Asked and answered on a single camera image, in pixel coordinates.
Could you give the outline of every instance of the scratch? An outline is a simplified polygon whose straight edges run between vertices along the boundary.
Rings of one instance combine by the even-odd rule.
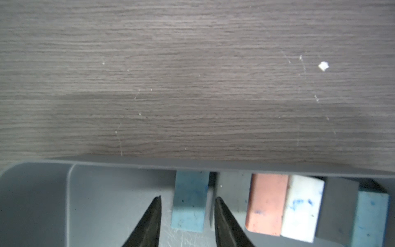
[[[304,73],[304,75],[305,75],[305,80],[307,81],[306,66],[305,66],[305,62],[303,61],[302,55],[299,56],[299,60],[302,62],[302,65],[303,65],[303,73]]]
[[[136,94],[136,96],[134,96],[134,100],[136,100],[136,98],[137,98],[137,96],[140,94],[140,89],[139,89],[139,91],[137,92],[137,94]]]
[[[121,156],[123,156],[121,139],[119,138],[118,131],[115,131],[115,133],[117,134],[118,137],[119,148],[121,149]]]
[[[169,237],[171,237],[171,239],[173,239],[174,241],[177,241],[177,239],[174,236],[174,232],[172,229],[169,230]]]
[[[297,125],[297,141],[296,141],[296,146],[299,146],[299,132],[300,132],[300,124]]]
[[[192,242],[191,242],[190,240],[188,240],[188,238],[186,238],[185,241],[186,241],[186,243],[187,243],[188,245],[190,245],[190,246],[192,245]]]
[[[284,56],[284,58],[288,61],[289,64],[292,64],[291,61],[288,59],[287,55],[285,55],[285,52],[283,52],[282,50],[280,50],[280,52],[282,53],[282,55]]]

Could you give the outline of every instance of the blue ink stain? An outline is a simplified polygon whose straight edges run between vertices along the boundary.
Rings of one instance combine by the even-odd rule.
[[[292,209],[292,210],[296,210],[296,207],[299,205],[299,204],[302,204],[304,202],[304,200],[302,200],[302,199],[298,199],[298,200],[293,200],[293,202],[292,202],[292,206],[290,207],[290,209]]]

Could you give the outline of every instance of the eraser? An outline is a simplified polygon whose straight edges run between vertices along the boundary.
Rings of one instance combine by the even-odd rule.
[[[242,229],[244,229],[246,222],[251,175],[251,173],[244,172],[219,172],[215,180],[213,198],[219,196],[224,200]],[[213,231],[215,230],[214,203],[215,200],[213,200],[210,217],[211,230]]]
[[[326,179],[316,237],[349,246],[358,188],[356,181],[339,177]]]
[[[246,228],[250,232],[279,236],[288,175],[253,174]]]
[[[281,236],[313,243],[324,184],[317,178],[290,176]]]

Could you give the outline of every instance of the white speck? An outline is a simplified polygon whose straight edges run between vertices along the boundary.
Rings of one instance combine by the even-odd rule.
[[[329,68],[329,64],[325,61],[322,61],[318,67],[322,70],[322,72],[324,72],[327,68]]]

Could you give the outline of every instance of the gray wood laminate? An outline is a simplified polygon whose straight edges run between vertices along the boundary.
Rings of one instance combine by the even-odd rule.
[[[394,10],[0,0],[0,166],[122,152],[395,171]]]

